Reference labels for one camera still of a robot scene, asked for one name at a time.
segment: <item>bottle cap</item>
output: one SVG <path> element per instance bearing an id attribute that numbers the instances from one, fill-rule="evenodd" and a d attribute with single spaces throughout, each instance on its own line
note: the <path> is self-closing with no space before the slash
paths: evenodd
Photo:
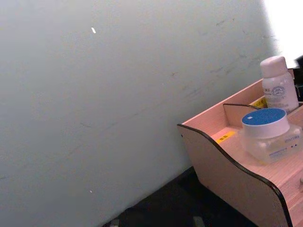
<path id="1" fill-rule="evenodd" d="M 288 71 L 283 56 L 267 58 L 261 62 L 260 67 L 264 78 L 277 77 Z"/>
<path id="2" fill-rule="evenodd" d="M 286 111 L 278 108 L 253 111 L 242 118 L 242 126 L 245 136 L 256 139 L 273 138 L 290 128 Z"/>

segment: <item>wooden shelf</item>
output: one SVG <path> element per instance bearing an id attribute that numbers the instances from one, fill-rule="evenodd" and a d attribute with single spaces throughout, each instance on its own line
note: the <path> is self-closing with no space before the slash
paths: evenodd
<path id="1" fill-rule="evenodd" d="M 241 146 L 241 119 L 262 96 L 260 80 L 178 127 L 202 184 L 258 226 L 303 226 L 303 150 L 265 165 Z M 288 120 L 303 127 L 303 106 Z"/>

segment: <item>yellow label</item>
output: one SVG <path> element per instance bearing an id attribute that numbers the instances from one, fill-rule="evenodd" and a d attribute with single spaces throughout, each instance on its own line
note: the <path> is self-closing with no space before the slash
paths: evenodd
<path id="1" fill-rule="evenodd" d="M 229 131 L 228 133 L 226 133 L 224 136 L 222 136 L 221 138 L 217 139 L 216 142 L 217 143 L 222 143 L 223 141 L 227 140 L 230 136 L 232 136 L 233 134 L 235 134 L 236 132 L 234 131 Z"/>
<path id="2" fill-rule="evenodd" d="M 257 101 L 254 102 L 252 105 L 253 105 L 253 106 L 256 106 L 256 107 L 258 107 L 258 108 L 267 108 L 267 103 L 266 103 L 265 97 L 263 97 L 263 98 L 257 100 Z"/>

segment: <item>blue jar lid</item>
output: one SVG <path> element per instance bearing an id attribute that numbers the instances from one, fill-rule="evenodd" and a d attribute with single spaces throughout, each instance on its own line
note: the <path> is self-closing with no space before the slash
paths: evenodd
<path id="1" fill-rule="evenodd" d="M 286 111 L 278 108 L 251 112 L 242 118 L 242 126 L 246 136 L 259 139 L 282 135 L 290 128 Z"/>
<path id="2" fill-rule="evenodd" d="M 263 125 L 279 121 L 285 116 L 285 110 L 278 108 L 266 108 L 245 115 L 242 118 L 242 122 L 247 125 Z"/>

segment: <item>dark floor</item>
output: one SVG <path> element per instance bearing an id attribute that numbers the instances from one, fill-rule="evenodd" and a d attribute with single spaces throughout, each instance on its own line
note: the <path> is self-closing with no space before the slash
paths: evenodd
<path id="1" fill-rule="evenodd" d="M 255 227 L 205 188 L 193 168 L 115 219 L 119 219 L 119 227 L 193 227 L 194 216 L 202 217 L 206 227 Z"/>

